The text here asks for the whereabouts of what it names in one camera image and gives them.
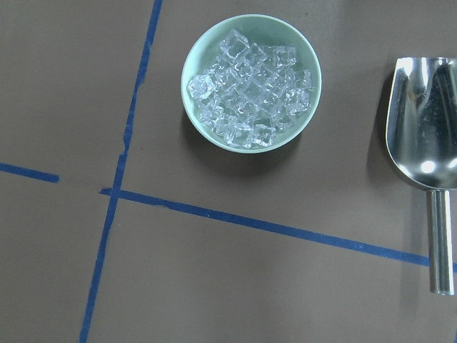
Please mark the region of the green bowl of ice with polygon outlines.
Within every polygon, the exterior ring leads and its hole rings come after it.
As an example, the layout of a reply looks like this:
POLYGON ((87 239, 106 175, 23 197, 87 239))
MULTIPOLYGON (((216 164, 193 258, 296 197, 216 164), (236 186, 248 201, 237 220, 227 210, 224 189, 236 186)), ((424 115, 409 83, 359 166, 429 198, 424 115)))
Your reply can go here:
POLYGON ((273 16, 263 14, 244 14, 225 19, 204 32, 190 49, 181 72, 181 98, 184 111, 196 131, 207 141, 226 151, 238 154, 260 154, 278 149, 294 140, 311 122, 321 98, 322 74, 318 57, 308 39, 294 26, 273 16), (198 119, 199 112, 187 90, 188 83, 214 60, 218 52, 217 43, 236 29, 256 43, 272 46, 293 46, 297 50, 297 64, 311 72, 313 90, 310 95, 309 108, 294 126, 278 134, 269 147, 244 149, 228 146, 198 119))

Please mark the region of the steel ice scoop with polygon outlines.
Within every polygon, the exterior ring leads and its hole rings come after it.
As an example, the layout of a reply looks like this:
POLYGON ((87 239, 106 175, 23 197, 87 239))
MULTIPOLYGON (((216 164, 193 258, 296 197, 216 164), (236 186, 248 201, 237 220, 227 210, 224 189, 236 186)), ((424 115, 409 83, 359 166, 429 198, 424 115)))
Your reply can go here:
POLYGON ((427 193, 431 292, 453 296, 450 192, 456 189, 456 59, 397 60, 385 142, 397 170, 427 193))

